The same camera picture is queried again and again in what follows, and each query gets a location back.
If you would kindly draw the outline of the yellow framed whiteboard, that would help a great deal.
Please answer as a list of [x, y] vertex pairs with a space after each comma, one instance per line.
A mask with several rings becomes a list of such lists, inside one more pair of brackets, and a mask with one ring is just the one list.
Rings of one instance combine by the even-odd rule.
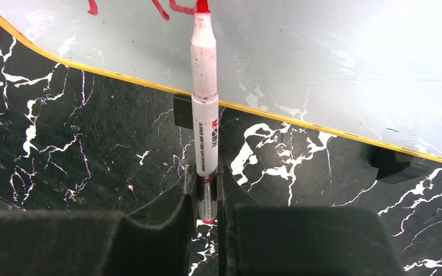
[[[56, 62], [193, 90], [195, 1], [0, 1]], [[442, 162], [442, 1], [210, 1], [220, 103]]]

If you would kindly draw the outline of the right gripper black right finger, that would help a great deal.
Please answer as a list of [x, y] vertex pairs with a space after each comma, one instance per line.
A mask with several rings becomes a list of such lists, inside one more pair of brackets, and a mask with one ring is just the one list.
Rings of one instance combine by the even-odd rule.
[[404, 275], [380, 217], [351, 206], [260, 205], [218, 168], [220, 275]]

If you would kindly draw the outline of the red white marker pen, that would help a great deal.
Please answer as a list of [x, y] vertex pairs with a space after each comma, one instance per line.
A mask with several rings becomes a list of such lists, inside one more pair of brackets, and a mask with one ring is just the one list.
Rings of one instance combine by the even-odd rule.
[[219, 93], [217, 43], [208, 1], [197, 1], [191, 38], [193, 93], [191, 96], [200, 220], [217, 217]]

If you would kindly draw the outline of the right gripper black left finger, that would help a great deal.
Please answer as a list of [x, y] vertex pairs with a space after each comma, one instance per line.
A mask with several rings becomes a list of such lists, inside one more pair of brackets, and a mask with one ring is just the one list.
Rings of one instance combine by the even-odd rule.
[[195, 170], [145, 206], [0, 210], [0, 275], [188, 275]]

